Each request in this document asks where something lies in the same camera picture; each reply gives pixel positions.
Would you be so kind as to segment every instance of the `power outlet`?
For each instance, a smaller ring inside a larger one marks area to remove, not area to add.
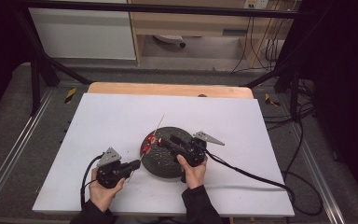
[[[257,1],[260,0],[246,0],[245,6],[243,6],[243,8],[254,9],[255,6],[257,5]]]
[[[269,3],[269,0],[257,0],[256,2],[256,9],[265,9],[267,7],[267,4]]]

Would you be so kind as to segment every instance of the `black horizontal bar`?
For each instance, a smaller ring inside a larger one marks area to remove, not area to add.
[[[91,3],[91,2],[65,2],[46,0],[19,0],[25,7],[55,8],[72,10],[95,10],[95,11],[127,11],[127,12],[154,12],[154,13],[176,13],[194,15],[216,15],[235,17],[263,17],[297,19],[300,17],[315,16],[310,12],[298,11],[276,11],[246,8],[226,7],[185,7],[185,6],[163,6],[163,5],[141,5],[120,3]]]

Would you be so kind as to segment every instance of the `white tabletop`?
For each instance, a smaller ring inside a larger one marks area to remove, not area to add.
[[[283,183],[257,100],[86,93],[33,210],[46,214],[80,211],[80,185],[90,161],[109,147],[121,155],[122,162],[139,159],[142,141],[156,129],[162,115],[160,127],[178,127],[191,134],[204,131],[226,143],[208,144],[213,154],[246,172]],[[211,159],[205,188],[222,217],[294,215],[284,189]],[[156,177],[141,165],[110,209],[117,215],[183,215],[185,189],[179,178]]]

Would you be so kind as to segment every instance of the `yellow and black tape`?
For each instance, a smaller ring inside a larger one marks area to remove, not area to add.
[[[76,92],[76,88],[72,88],[71,90],[68,91],[68,94],[66,95],[65,102],[64,102],[65,104],[68,105],[71,103],[72,97],[74,97],[75,92]]]
[[[275,106],[281,106],[279,102],[273,102],[271,99],[269,99],[269,94],[266,93],[266,105],[275,105]]]

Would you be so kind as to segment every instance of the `black sleeve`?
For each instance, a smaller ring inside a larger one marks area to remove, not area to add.
[[[187,224],[222,224],[217,211],[209,200],[205,187],[187,189],[182,194],[186,207]]]
[[[95,204],[88,200],[81,212],[72,218],[70,224],[113,224],[116,218],[110,210],[103,213]]]

